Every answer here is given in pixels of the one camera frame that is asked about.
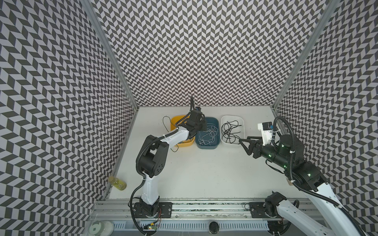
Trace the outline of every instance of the patterned wall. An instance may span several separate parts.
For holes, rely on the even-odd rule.
[[[0,235],[79,233],[133,111],[78,0],[0,1],[0,88]]]
[[[328,0],[92,0],[140,106],[271,105]]]
[[[377,11],[375,0],[341,1],[279,108],[369,232],[378,231]]]

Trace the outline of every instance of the yellow bottle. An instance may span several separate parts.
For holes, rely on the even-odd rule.
[[[124,190],[126,188],[126,183],[119,178],[115,178],[114,176],[109,176],[108,181],[119,190]]]

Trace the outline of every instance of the round black knob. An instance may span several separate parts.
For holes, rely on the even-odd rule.
[[[211,222],[209,225],[209,231],[210,233],[219,233],[219,224],[215,221]]]

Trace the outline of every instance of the black corrugated cable conduit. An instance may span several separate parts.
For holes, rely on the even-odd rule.
[[[290,137],[291,137],[291,147],[290,147],[290,155],[289,155],[289,162],[288,162],[288,166],[287,166],[287,171],[289,172],[289,180],[293,183],[293,185],[300,191],[302,192],[305,192],[309,195],[312,195],[312,196],[315,196],[315,197],[318,197],[322,200],[325,200],[329,203],[332,203],[335,207],[337,208],[340,208],[339,205],[336,201],[328,198],[328,197],[325,197],[323,195],[320,195],[320,194],[317,194],[315,192],[312,192],[312,191],[308,191],[308,190],[305,190],[303,188],[301,188],[298,183],[296,181],[293,181],[294,178],[293,178],[293,162],[294,162],[294,157],[295,157],[295,136],[294,136],[294,131],[290,125],[290,123],[282,116],[278,116],[274,119],[274,122],[273,122],[273,135],[272,135],[272,143],[274,144],[274,138],[275,138],[275,133],[276,133],[276,130],[277,130],[277,121],[278,120],[281,120],[286,128],[288,129],[289,133],[290,133]],[[360,236],[365,236],[365,233],[363,232],[363,230],[361,229],[361,227],[359,226],[358,222],[349,214],[349,212],[344,209],[343,207],[340,208],[340,210],[346,215],[346,217],[348,217],[348,219],[352,222],[352,224],[354,225],[354,227],[356,228],[357,232],[360,234]]]

